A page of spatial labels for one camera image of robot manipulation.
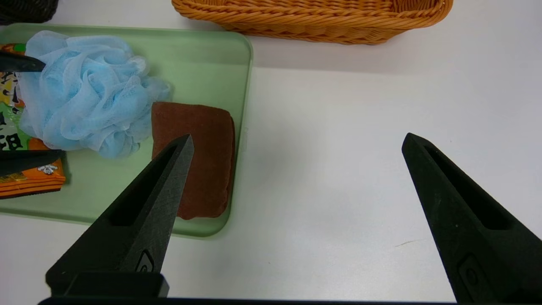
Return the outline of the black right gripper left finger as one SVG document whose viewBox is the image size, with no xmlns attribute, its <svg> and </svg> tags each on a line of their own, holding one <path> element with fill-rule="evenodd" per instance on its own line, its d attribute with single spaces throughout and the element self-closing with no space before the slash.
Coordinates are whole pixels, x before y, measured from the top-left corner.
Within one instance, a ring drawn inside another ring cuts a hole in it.
<svg viewBox="0 0 542 305">
<path fill-rule="evenodd" d="M 194 154 L 168 144 L 47 271 L 52 297 L 166 297 L 161 274 Z"/>
</svg>

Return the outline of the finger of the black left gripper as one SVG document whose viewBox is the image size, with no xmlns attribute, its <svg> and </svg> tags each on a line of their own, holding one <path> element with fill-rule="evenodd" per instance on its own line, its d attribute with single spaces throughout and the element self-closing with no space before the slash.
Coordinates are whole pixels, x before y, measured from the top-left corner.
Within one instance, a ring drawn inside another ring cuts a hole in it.
<svg viewBox="0 0 542 305">
<path fill-rule="evenodd" d="M 0 175 L 7 176 L 52 164 L 64 156 L 62 150 L 2 150 Z"/>
<path fill-rule="evenodd" d="M 45 67 L 37 58 L 0 51 L 1 72 L 41 72 Z"/>
</svg>

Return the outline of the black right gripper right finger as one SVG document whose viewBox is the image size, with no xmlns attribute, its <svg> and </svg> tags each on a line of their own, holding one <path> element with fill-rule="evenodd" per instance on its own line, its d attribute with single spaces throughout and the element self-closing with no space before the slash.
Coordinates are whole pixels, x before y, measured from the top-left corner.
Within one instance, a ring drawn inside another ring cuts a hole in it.
<svg viewBox="0 0 542 305">
<path fill-rule="evenodd" d="M 540 303 L 542 242 L 434 144 L 401 152 L 458 303 Z"/>
</svg>

